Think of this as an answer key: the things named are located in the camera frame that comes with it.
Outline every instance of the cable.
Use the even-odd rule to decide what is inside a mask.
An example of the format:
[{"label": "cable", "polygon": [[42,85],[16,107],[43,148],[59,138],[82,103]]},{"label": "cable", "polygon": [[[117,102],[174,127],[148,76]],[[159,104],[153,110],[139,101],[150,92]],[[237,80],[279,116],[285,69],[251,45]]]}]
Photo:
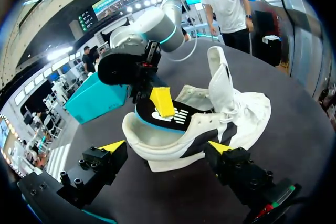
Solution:
[{"label": "cable", "polygon": [[[182,5],[183,5],[184,9],[185,9],[186,12],[188,13],[189,10],[187,9],[187,7],[186,7],[184,1],[183,1],[183,0],[180,0],[180,1],[181,1]],[[172,59],[172,58],[167,57],[167,56],[166,56],[166,57],[167,57],[167,59],[170,60],[170,61],[174,61],[174,62],[182,62],[182,61],[187,60],[187,59],[188,59],[188,58],[195,52],[196,47],[197,47],[197,36],[195,37],[195,45],[194,45],[193,50],[192,50],[186,57],[184,57],[184,58],[182,58],[182,59],[179,59],[179,60],[175,60],[175,59]]]}]

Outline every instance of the shoe tongue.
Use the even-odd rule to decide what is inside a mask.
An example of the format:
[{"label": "shoe tongue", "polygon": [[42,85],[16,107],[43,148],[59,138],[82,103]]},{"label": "shoe tongue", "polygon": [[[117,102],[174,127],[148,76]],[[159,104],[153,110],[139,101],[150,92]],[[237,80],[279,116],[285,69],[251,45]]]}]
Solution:
[{"label": "shoe tongue", "polygon": [[211,72],[209,98],[217,113],[231,111],[233,106],[233,83],[230,70],[221,47],[210,47],[208,61]]}]

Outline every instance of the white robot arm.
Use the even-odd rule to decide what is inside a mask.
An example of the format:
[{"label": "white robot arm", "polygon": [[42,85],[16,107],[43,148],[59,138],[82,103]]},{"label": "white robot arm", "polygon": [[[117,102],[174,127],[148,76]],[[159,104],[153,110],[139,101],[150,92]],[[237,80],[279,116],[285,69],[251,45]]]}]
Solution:
[{"label": "white robot arm", "polygon": [[164,0],[161,8],[153,8],[128,27],[116,29],[110,38],[111,48],[125,44],[146,44],[157,41],[165,52],[175,51],[184,44],[181,30],[183,0]]}]

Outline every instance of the floor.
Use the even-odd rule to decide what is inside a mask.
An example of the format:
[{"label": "floor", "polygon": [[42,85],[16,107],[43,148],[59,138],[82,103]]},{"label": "floor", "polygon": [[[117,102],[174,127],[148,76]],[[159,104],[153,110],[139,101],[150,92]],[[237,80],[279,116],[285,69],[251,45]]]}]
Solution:
[{"label": "floor", "polygon": [[45,171],[60,182],[60,172],[64,170],[71,142],[78,128],[79,123],[69,115],[65,123],[60,123],[62,129],[59,138],[56,138],[50,147],[48,164]]}]

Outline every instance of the black pants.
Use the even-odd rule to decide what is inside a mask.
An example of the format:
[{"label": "black pants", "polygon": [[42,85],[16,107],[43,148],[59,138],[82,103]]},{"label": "black pants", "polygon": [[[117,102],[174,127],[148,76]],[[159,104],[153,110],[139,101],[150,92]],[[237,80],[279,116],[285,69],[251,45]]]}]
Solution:
[{"label": "black pants", "polygon": [[247,29],[231,34],[222,34],[222,37],[226,46],[250,53],[250,36]]}]

